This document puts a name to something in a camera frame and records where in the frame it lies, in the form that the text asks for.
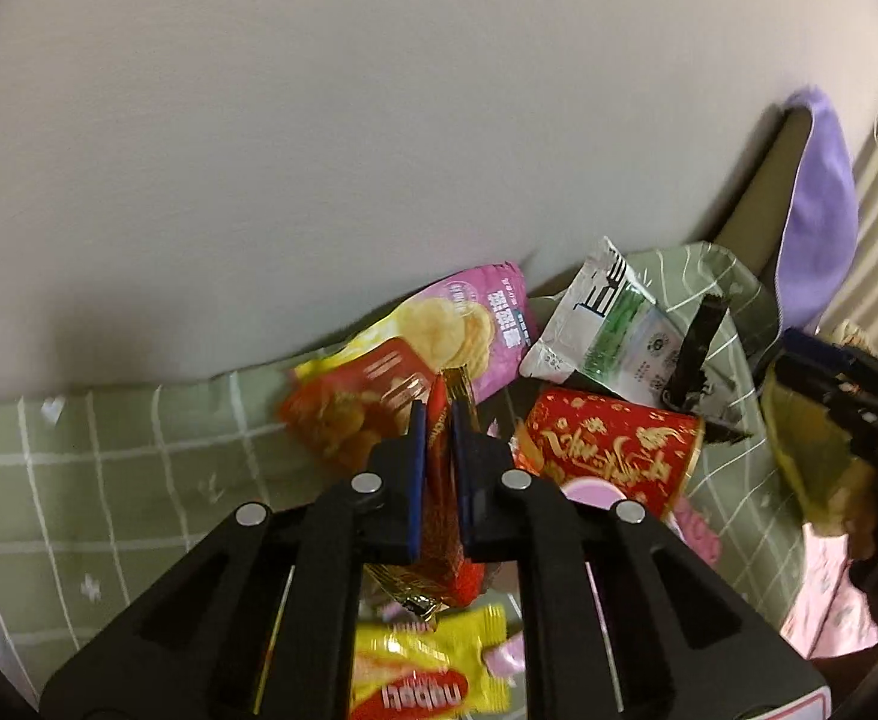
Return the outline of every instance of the white and green snack package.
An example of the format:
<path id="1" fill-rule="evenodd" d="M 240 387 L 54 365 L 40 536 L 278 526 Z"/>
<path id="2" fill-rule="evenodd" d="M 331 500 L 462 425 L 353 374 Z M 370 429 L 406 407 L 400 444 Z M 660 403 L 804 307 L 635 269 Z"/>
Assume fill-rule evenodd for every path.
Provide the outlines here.
<path id="1" fill-rule="evenodd" d="M 658 408 L 683 338 L 604 238 L 562 295 L 519 373 L 570 386 L 579 386 L 581 374 L 625 400 Z"/>

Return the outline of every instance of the red oval logo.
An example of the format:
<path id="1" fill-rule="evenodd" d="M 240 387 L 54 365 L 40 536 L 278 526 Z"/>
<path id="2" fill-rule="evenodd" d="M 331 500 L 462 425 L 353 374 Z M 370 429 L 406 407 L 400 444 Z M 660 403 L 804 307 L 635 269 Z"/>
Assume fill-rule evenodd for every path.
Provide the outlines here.
<path id="1" fill-rule="evenodd" d="M 352 709 L 350 720 L 424 720 L 452 714 L 469 695 L 469 680 L 454 669 L 399 677 Z"/>

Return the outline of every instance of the green checkered cloth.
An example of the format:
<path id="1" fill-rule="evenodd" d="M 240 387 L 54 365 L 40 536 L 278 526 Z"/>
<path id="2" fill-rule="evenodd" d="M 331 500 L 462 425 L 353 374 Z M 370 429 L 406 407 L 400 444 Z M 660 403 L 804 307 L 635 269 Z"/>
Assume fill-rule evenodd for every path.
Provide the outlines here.
<path id="1" fill-rule="evenodd" d="M 738 382 L 754 437 L 709 447 L 690 498 L 722 538 L 719 573 L 778 626 L 801 577 L 801 518 L 765 444 L 743 350 L 774 336 L 775 303 L 718 247 L 629 260 L 681 327 L 709 290 L 733 300 L 738 329 L 727 317 L 711 362 Z M 768 322 L 772 336 L 762 328 Z M 197 384 L 0 404 L 0 615 L 37 692 L 237 506 L 261 500 L 288 509 L 329 484 L 273 417 L 291 368 L 311 356 Z M 489 410 L 503 399 L 511 400 L 500 394 Z M 521 682 L 514 718 L 524 706 Z"/>

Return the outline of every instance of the yellow wrapper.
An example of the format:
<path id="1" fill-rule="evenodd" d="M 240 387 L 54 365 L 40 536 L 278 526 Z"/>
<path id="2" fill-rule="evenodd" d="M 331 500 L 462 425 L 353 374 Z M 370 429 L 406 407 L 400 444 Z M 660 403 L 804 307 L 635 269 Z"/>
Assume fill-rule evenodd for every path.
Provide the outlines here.
<path id="1" fill-rule="evenodd" d="M 360 624 L 355 633 L 349 720 L 454 718 L 506 712 L 509 686 L 493 677 L 482 651 L 505 641 L 505 610 L 489 605 L 424 626 Z"/>

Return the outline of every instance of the pink snack bag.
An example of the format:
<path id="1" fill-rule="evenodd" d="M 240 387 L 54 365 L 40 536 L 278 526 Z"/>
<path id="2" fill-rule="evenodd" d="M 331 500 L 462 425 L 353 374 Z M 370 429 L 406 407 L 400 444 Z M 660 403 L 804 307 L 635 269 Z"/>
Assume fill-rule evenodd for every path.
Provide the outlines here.
<path id="1" fill-rule="evenodd" d="M 522 271 L 514 263 L 485 265 L 426 287 L 336 354 L 298 365 L 296 378 L 311 379 L 403 338 L 432 372 L 468 367 L 478 402 L 517 377 L 534 336 Z"/>

